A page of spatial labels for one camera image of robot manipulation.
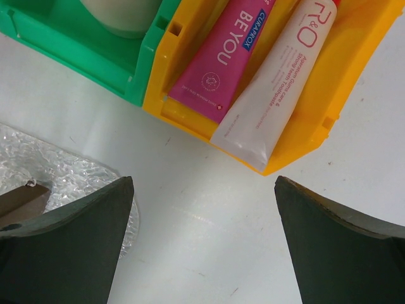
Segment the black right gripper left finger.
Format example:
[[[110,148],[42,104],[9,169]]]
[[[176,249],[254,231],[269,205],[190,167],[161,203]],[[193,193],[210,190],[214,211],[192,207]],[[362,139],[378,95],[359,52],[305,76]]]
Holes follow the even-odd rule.
[[[120,177],[1,228],[1,303],[107,303],[134,198]]]

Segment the clear glass tray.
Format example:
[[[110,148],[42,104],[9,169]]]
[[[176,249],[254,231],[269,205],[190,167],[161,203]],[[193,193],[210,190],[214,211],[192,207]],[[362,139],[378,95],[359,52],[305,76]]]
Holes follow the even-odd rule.
[[[36,181],[51,190],[48,212],[117,179],[118,174],[102,164],[1,124],[1,194]]]

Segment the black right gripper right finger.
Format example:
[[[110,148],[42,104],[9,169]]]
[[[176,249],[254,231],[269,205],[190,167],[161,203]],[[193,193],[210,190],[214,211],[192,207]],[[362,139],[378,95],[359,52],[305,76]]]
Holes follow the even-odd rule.
[[[404,227],[286,178],[275,197],[303,303],[404,303]]]

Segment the beige cup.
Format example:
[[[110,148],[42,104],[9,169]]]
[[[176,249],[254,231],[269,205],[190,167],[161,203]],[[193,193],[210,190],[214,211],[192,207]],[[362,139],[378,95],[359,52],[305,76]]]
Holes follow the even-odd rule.
[[[143,37],[162,0],[81,0],[87,11],[111,33],[127,39]]]

